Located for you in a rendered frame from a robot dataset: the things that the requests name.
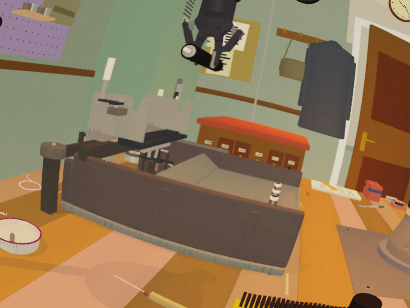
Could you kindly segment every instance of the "red cabinet top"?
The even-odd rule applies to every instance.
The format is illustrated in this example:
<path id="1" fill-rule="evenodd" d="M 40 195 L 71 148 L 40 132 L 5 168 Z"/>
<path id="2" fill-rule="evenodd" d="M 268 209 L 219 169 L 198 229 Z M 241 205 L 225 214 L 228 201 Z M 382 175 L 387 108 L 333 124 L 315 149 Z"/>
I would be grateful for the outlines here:
<path id="1" fill-rule="evenodd" d="M 231 117 L 198 118 L 196 122 L 201 125 L 269 140 L 306 151 L 310 149 L 310 144 L 306 136 L 258 123 L 248 122 Z"/>

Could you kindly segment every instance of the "purple pegboard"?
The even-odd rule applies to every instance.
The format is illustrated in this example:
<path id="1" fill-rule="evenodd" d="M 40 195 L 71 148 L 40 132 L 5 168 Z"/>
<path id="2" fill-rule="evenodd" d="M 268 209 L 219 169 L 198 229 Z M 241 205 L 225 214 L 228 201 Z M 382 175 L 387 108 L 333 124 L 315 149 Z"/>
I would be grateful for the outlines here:
<path id="1" fill-rule="evenodd" d="M 0 0 L 0 53 L 60 61 L 70 27 L 12 13 L 25 2 L 42 6 L 44 0 Z"/>

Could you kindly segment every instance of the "bulletin board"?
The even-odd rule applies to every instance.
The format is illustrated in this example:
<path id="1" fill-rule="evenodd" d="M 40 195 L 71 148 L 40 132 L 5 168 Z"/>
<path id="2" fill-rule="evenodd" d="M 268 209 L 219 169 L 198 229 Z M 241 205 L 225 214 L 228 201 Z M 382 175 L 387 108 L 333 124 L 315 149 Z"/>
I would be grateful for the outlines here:
<path id="1" fill-rule="evenodd" d="M 21 10 L 25 2 L 41 7 L 44 0 L 0 0 L 0 53 L 60 61 L 70 27 L 12 13 Z"/>
<path id="2" fill-rule="evenodd" d="M 233 20 L 233 24 L 238 29 L 241 29 L 244 32 L 244 35 L 230 52 L 222 53 L 221 60 L 225 64 L 223 70 L 215 72 L 201 67 L 200 72 L 202 74 L 251 82 L 261 24 L 259 22 L 236 18 Z M 224 45 L 230 36 L 231 33 L 225 35 Z M 214 49 L 214 45 L 214 38 L 209 37 L 205 50 L 211 54 Z"/>

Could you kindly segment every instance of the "white door frame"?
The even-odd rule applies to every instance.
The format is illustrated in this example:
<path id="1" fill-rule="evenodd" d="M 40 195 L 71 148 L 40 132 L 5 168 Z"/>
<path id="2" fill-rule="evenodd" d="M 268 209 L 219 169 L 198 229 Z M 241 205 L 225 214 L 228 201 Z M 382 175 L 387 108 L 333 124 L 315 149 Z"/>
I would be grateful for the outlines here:
<path id="1" fill-rule="evenodd" d="M 353 44 L 352 44 L 352 55 L 356 62 L 356 78 L 353 90 L 353 101 L 350 113 L 350 121 L 346 121 L 345 138 L 339 140 L 339 145 L 336 150 L 335 162 L 333 164 L 332 174 L 330 176 L 330 185 L 336 186 L 340 176 L 340 170 L 342 168 L 343 157 L 346 150 L 346 145 L 354 147 L 356 141 L 357 127 L 359 125 L 360 109 L 362 106 L 363 88 L 364 88 L 364 74 L 361 76 L 357 75 L 362 69 L 366 69 L 367 62 L 367 43 L 363 44 L 361 42 L 362 30 L 369 31 L 370 25 L 374 25 L 384 31 L 387 31 L 402 40 L 410 43 L 410 36 L 400 33 L 398 31 L 392 30 L 390 28 L 384 27 L 382 25 L 376 24 L 374 22 L 356 17 L 354 23 L 353 32 Z M 366 52 L 360 52 L 360 44 L 366 46 Z"/>

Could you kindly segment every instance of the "robotic arm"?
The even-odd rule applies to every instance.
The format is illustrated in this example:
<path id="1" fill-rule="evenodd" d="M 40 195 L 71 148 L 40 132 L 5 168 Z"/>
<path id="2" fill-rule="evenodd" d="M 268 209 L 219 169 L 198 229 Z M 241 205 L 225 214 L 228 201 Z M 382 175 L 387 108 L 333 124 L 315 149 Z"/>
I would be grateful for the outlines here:
<path id="1" fill-rule="evenodd" d="M 202 0 L 198 17 L 194 21 L 184 22 L 182 24 L 185 36 L 185 42 L 182 56 L 195 64 L 201 64 L 212 70 L 221 70 L 220 57 L 223 52 L 231 51 L 243 36 L 243 32 L 233 25 L 233 18 L 236 10 L 236 4 L 240 0 Z M 198 28 L 198 35 L 194 41 L 192 30 Z M 223 37 L 232 31 L 232 37 L 223 45 Z M 211 57 L 202 56 L 205 51 L 202 45 L 208 37 L 215 39 L 215 48 Z"/>

